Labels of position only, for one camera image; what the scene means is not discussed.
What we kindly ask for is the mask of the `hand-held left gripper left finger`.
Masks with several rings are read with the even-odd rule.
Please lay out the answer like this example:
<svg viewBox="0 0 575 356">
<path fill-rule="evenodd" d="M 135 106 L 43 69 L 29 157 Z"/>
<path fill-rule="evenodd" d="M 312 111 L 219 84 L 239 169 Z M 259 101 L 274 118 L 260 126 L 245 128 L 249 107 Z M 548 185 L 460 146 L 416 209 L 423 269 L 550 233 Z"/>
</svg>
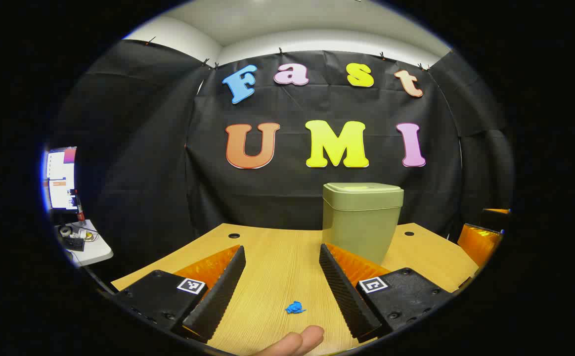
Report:
<svg viewBox="0 0 575 356">
<path fill-rule="evenodd" d="M 175 273 L 153 270 L 114 294 L 113 301 L 160 330 L 206 343 L 245 267 L 244 246 L 231 246 Z"/>
</svg>

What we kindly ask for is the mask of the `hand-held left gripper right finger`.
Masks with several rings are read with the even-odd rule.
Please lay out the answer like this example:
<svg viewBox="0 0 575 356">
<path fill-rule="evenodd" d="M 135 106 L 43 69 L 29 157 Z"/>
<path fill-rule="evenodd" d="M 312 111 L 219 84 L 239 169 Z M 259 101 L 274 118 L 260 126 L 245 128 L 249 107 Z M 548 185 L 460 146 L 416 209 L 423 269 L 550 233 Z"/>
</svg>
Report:
<svg viewBox="0 0 575 356">
<path fill-rule="evenodd" d="M 391 272 L 333 245 L 320 246 L 319 265 L 360 343 L 407 329 L 454 297 L 409 267 Z"/>
</svg>

